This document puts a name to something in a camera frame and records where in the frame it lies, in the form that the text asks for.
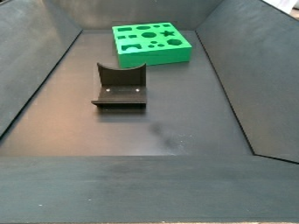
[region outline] green foam block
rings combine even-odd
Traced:
[[[171,23],[114,26],[122,68],[190,61],[192,45]]]

